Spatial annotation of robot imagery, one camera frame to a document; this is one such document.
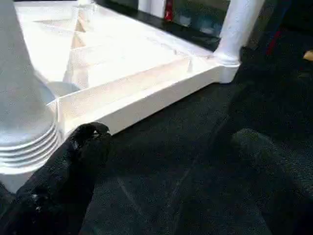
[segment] white plastic surface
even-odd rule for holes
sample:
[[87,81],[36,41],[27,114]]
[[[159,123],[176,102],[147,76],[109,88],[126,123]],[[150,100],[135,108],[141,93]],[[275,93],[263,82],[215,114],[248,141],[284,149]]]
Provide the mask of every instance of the white plastic surface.
[[[16,9],[32,63],[55,94],[48,106],[65,136],[96,120],[115,134],[213,82],[230,82],[239,66],[100,6],[92,21],[76,2],[18,2]],[[155,9],[163,12],[164,5]],[[0,180],[15,191],[46,160],[8,166]]]

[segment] red object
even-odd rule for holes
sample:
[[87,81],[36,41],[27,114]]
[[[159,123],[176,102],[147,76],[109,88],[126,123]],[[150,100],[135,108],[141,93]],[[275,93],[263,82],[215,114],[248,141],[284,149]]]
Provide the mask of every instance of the red object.
[[276,42],[277,42],[277,40],[280,38],[280,35],[281,35],[281,31],[278,30],[278,31],[275,33],[275,35],[274,35],[272,41],[269,43],[268,49],[267,49],[267,51],[266,51],[266,55],[271,55],[271,54],[272,54],[273,49],[274,49],[275,46],[276,46]]
[[173,3],[174,0],[167,0],[165,5],[164,19],[166,21],[173,21]]

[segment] black fabric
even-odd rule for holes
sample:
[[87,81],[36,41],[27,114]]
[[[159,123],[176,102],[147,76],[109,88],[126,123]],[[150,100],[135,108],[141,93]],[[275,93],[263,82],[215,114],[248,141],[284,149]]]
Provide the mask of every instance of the black fabric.
[[248,171],[246,180],[273,234],[312,234],[311,157],[250,129],[234,134],[232,144],[242,168]]
[[208,157],[244,87],[211,85],[114,136],[82,233],[270,234],[241,181]]

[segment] black cloth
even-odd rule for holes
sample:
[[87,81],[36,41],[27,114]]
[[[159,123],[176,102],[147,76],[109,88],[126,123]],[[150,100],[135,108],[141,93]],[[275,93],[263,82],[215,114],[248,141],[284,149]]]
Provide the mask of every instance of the black cloth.
[[313,136],[295,146],[243,129],[233,135],[232,145],[241,162],[240,170],[246,172],[246,181],[273,234],[311,235]]
[[245,85],[210,85],[113,137],[82,234],[270,234],[210,146]]

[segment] white column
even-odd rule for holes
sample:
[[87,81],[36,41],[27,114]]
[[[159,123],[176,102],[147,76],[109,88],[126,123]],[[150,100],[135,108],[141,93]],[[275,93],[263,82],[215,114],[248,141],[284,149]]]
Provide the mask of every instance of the white column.
[[138,10],[146,13],[150,13],[151,10],[151,0],[139,0]]
[[221,42],[214,52],[219,63],[236,66],[240,63],[239,52],[245,45],[264,0],[231,0],[224,20]]
[[166,0],[139,0],[138,10],[163,19],[165,5]]
[[166,0],[151,0],[150,14],[164,18]]
[[2,0],[0,181],[12,192],[44,164],[60,142],[55,117],[42,102],[35,79],[13,2]]

